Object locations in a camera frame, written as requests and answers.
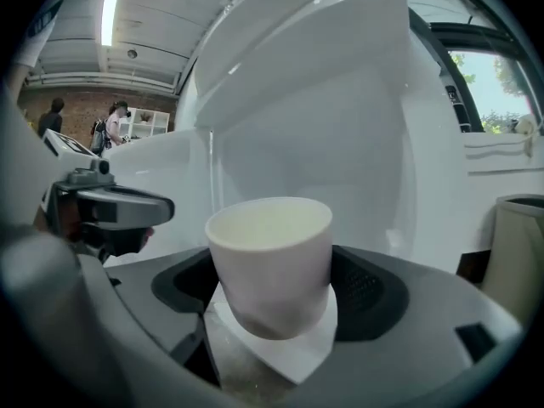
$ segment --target backpack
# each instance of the backpack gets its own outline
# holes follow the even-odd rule
[[[109,138],[106,136],[105,122],[100,119],[94,125],[93,140],[91,141],[90,150],[97,156],[101,156],[108,141]]]

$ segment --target tree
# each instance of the tree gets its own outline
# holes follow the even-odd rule
[[[501,82],[502,90],[505,94],[511,94],[516,97],[525,95],[524,90],[519,86],[519,81],[512,71],[512,67],[506,59],[496,56],[493,60],[493,66],[495,67],[496,78]]]
[[[465,82],[467,82],[467,84],[474,83],[474,81],[476,80],[476,74],[463,74],[461,71],[462,66],[465,65],[465,55],[463,53],[450,52],[450,56],[451,59],[456,63],[457,68],[459,68],[459,71],[465,79]]]
[[[488,133],[509,133],[512,120],[517,120],[522,116],[521,113],[507,112],[499,115],[492,110],[488,115],[482,116],[482,127]]]

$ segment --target window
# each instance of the window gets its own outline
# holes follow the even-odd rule
[[[515,59],[493,52],[450,51],[467,82],[486,132],[511,133],[520,117],[532,114],[530,95]]]

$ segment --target white paper cup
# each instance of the white paper cup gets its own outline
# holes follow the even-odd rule
[[[246,330],[282,340],[319,321],[330,283],[331,221],[325,204],[291,197],[242,202],[207,221],[225,296]]]

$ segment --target cup rim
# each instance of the cup rim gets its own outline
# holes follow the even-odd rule
[[[297,241],[287,242],[285,245],[282,245],[282,246],[267,246],[267,247],[260,247],[260,248],[249,247],[249,246],[235,246],[235,245],[229,244],[227,241],[223,241],[223,240],[219,239],[216,235],[214,235],[210,231],[210,223],[213,221],[214,218],[219,216],[221,213],[227,212],[227,211],[229,211],[229,210],[231,210],[231,209],[233,209],[235,207],[238,207],[238,206],[246,205],[246,204],[248,204],[250,202],[270,201],[270,200],[312,201],[313,203],[316,203],[316,204],[320,205],[321,207],[323,207],[326,210],[326,214],[328,216],[328,219],[325,222],[325,225],[323,226],[323,228],[318,229],[315,233],[313,233],[311,235],[308,235],[308,236],[304,237],[303,239],[299,239]],[[257,200],[248,200],[248,201],[237,202],[236,204],[233,204],[232,206],[222,208],[218,212],[214,213],[206,221],[206,225],[204,226],[204,231],[206,233],[207,239],[210,242],[212,242],[213,244],[218,245],[218,246],[220,246],[222,248],[225,248],[225,249],[228,249],[228,250],[231,250],[231,251],[236,251],[236,252],[260,253],[260,252],[270,252],[270,251],[279,251],[279,250],[283,250],[283,249],[288,249],[288,248],[291,248],[291,247],[296,247],[296,246],[300,245],[301,243],[304,243],[305,241],[310,241],[310,240],[314,239],[315,237],[317,237],[318,235],[323,234],[323,232],[326,231],[331,226],[331,222],[332,222],[332,210],[331,210],[330,207],[328,207],[326,204],[324,204],[321,201],[317,201],[317,200],[314,200],[314,199],[311,199],[311,198],[302,198],[302,197],[298,197],[298,196],[272,196],[270,198],[258,198]]]

